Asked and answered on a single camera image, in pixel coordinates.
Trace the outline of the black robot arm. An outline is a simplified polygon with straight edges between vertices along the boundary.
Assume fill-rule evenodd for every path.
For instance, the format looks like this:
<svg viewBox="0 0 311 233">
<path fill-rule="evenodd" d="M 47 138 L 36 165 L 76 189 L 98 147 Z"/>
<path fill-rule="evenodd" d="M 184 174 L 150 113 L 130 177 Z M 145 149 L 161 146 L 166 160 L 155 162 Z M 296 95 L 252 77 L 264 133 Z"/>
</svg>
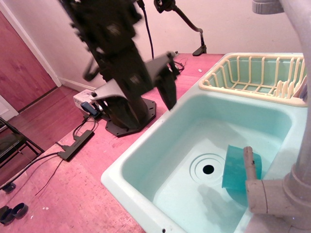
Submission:
<svg viewBox="0 0 311 233">
<path fill-rule="evenodd" d="M 141 15 L 131 0 L 63 0 L 77 36 L 87 45 L 92 62 L 83 78 L 98 74 L 105 84 L 91 95 L 111 121 L 120 128 L 137 129 L 147 118 L 142 95 L 156 88 L 168 109 L 176 102 L 175 80 L 179 70 L 171 52 L 144 62 L 133 41 L 134 25 Z"/>
</svg>

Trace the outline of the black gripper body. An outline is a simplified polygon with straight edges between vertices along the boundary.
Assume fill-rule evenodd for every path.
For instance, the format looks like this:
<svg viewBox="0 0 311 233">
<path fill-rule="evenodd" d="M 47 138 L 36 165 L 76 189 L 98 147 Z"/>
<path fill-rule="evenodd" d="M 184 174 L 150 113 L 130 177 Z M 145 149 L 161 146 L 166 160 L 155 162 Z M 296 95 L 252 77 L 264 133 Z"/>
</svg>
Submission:
<svg viewBox="0 0 311 233">
<path fill-rule="evenodd" d="M 168 52 L 141 66 L 130 66 L 127 71 L 119 72 L 117 77 L 97 88 L 92 93 L 91 100 L 108 97 L 123 97 L 129 100 L 140 97 L 156 87 L 156 79 L 165 69 L 169 69 L 176 80 L 176 67 L 173 58 L 174 54 Z"/>
</svg>

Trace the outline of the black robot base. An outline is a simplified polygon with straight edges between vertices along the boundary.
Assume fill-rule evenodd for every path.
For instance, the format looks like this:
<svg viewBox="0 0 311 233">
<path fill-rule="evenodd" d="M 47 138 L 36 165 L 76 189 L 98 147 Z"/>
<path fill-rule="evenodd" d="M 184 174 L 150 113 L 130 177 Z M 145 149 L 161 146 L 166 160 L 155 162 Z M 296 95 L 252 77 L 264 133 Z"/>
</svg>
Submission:
<svg viewBox="0 0 311 233">
<path fill-rule="evenodd" d="M 130 108 L 136 117 L 136 127 L 134 129 L 120 128 L 115 125 L 108 114 L 104 112 L 107 121 L 105 129 L 116 137 L 123 137 L 142 131 L 156 117 L 156 103 L 142 97 L 129 101 Z"/>
</svg>

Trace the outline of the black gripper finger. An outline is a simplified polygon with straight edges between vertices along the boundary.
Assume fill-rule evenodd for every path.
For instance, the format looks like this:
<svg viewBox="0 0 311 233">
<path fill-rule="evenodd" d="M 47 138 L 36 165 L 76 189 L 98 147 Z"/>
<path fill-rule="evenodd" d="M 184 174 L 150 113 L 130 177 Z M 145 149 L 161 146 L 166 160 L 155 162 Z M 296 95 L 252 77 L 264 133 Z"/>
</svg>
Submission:
<svg viewBox="0 0 311 233">
<path fill-rule="evenodd" d="M 136 117 L 134 116 L 129 102 L 123 97 L 108 97 L 97 100 L 112 122 L 120 128 L 134 129 Z"/>
<path fill-rule="evenodd" d="M 157 87 L 167 109 L 171 110 L 177 102 L 176 85 L 173 73 L 169 69 L 161 71 L 156 79 L 155 86 Z"/>
</svg>

